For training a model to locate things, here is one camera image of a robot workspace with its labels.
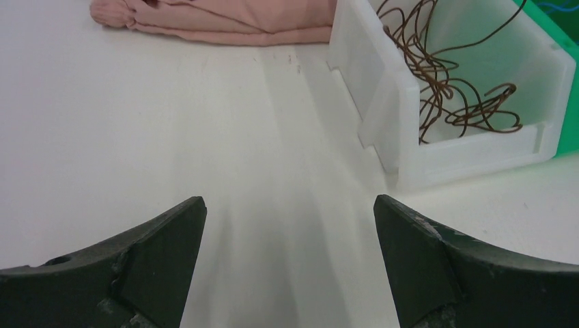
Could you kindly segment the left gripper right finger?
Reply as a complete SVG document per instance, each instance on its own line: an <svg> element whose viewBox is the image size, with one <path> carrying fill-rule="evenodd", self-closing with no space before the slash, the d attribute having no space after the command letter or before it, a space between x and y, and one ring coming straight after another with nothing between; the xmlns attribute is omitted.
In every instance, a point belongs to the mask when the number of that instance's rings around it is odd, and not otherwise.
<svg viewBox="0 0 579 328"><path fill-rule="evenodd" d="M401 327L577 327L578 266L491 245L389 195L373 206Z"/></svg>

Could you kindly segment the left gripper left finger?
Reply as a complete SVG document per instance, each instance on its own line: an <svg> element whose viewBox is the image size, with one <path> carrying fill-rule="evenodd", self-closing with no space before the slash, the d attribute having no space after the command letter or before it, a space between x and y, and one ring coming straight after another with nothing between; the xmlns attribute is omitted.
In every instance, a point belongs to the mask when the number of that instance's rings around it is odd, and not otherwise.
<svg viewBox="0 0 579 328"><path fill-rule="evenodd" d="M1 271L2 327L179 327L208 210L191 197L41 266Z"/></svg>

